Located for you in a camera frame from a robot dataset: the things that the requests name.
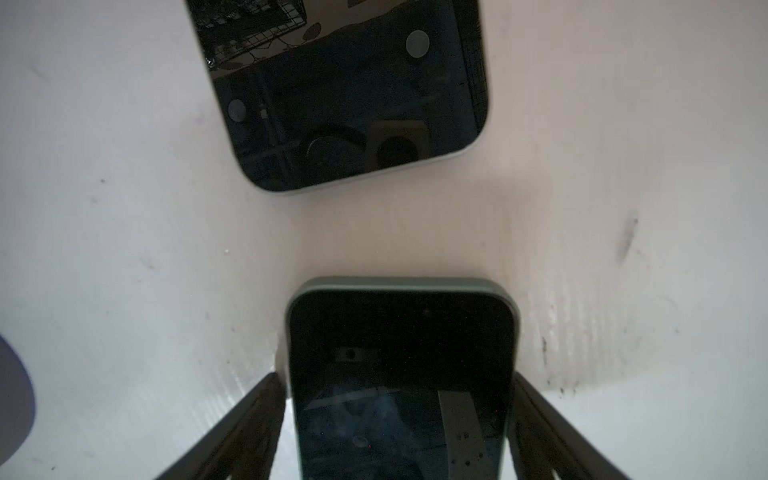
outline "black phone screen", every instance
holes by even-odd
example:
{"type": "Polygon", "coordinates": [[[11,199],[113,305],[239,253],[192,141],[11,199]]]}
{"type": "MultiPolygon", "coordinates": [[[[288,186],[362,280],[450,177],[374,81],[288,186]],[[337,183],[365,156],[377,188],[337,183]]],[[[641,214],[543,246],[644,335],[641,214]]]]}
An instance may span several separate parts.
{"type": "Polygon", "coordinates": [[[288,330],[304,479],[498,476],[516,338],[503,299],[313,291],[288,330]]]}

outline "phone screen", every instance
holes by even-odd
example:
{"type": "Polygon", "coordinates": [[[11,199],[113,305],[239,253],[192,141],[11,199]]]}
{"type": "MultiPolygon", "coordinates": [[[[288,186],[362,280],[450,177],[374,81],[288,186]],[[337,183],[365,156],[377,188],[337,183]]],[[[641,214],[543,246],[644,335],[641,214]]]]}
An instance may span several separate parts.
{"type": "Polygon", "coordinates": [[[516,334],[504,300],[313,291],[288,329],[304,479],[497,478],[516,334]]]}

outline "green smartphone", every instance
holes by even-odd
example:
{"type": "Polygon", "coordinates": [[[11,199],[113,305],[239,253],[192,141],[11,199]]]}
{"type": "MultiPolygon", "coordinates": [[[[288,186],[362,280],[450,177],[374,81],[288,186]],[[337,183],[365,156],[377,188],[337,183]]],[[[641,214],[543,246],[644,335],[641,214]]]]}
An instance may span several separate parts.
{"type": "Polygon", "coordinates": [[[497,478],[518,318],[487,280],[306,283],[286,315],[302,478],[497,478]]]}

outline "tabletop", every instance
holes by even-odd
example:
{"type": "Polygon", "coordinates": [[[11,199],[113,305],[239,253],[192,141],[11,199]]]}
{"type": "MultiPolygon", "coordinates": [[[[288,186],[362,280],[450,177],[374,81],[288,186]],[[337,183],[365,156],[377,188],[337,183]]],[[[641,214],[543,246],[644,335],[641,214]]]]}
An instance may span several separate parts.
{"type": "Polygon", "coordinates": [[[768,468],[767,3],[484,0],[475,145],[283,196],[183,2],[0,14],[0,334],[37,402],[0,478],[153,478],[283,365],[319,275],[494,280],[518,369],[629,476],[768,468]]]}

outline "wire grid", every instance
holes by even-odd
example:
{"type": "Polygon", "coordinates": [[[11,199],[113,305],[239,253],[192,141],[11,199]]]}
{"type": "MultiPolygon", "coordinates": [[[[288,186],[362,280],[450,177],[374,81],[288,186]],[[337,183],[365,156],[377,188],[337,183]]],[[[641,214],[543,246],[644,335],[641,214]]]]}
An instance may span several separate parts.
{"type": "Polygon", "coordinates": [[[454,10],[458,37],[462,43],[464,68],[467,71],[469,97],[475,112],[478,133],[488,117],[488,83],[485,80],[485,61],[482,53],[482,33],[477,0],[455,0],[454,10]]]}
{"type": "Polygon", "coordinates": [[[189,5],[211,69],[306,25],[303,0],[197,0],[189,5]]]}

